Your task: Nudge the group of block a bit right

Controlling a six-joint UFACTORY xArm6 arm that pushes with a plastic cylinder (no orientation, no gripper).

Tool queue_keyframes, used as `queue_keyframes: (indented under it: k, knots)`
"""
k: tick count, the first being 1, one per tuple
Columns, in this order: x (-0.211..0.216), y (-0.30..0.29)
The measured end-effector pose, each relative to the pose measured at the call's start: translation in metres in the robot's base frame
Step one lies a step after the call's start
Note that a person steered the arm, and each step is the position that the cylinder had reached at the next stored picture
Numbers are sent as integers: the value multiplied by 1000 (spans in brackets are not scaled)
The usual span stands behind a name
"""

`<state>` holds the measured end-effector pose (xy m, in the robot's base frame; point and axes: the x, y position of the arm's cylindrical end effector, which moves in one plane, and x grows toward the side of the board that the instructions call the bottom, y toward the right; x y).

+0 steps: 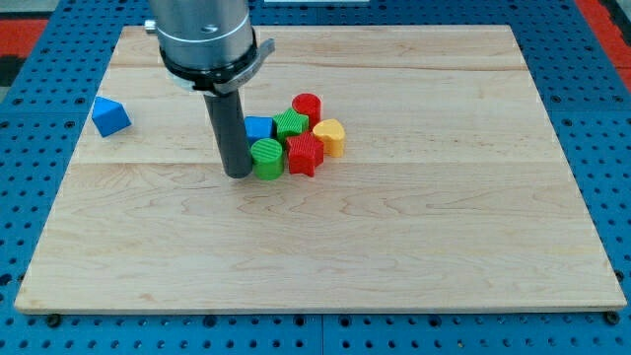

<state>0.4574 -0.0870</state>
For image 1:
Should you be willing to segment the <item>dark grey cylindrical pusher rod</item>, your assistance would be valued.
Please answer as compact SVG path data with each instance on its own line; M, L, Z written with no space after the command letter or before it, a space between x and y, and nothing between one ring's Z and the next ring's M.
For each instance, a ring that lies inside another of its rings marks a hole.
M239 92L203 98L224 172L229 178L246 178L252 171L252 158Z

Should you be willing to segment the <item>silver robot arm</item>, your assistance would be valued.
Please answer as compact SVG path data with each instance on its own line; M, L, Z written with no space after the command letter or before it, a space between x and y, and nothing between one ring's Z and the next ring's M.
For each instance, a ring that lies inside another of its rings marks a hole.
M146 31L157 37L173 80L203 96L225 174L252 171L240 88L275 50L275 40L257 40L246 0L150 0L154 19Z

